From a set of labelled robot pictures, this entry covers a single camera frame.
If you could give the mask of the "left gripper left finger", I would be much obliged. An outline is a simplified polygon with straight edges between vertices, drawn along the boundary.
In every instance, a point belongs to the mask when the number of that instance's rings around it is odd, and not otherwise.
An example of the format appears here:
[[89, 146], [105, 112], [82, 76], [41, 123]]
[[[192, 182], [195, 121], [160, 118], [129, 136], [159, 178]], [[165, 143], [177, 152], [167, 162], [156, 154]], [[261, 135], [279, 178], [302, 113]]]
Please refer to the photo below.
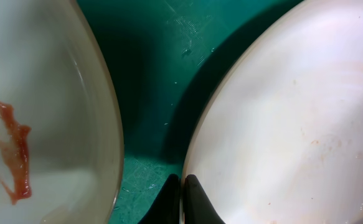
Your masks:
[[139, 224], [179, 224], [180, 178], [171, 174]]

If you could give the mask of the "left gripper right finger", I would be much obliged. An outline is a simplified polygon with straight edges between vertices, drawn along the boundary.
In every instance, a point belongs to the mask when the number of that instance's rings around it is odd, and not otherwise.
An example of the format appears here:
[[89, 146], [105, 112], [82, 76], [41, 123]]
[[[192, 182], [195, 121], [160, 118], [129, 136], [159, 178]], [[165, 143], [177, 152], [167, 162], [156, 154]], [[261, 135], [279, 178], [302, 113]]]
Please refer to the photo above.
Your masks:
[[194, 174], [185, 178], [183, 211], [185, 224], [225, 224]]

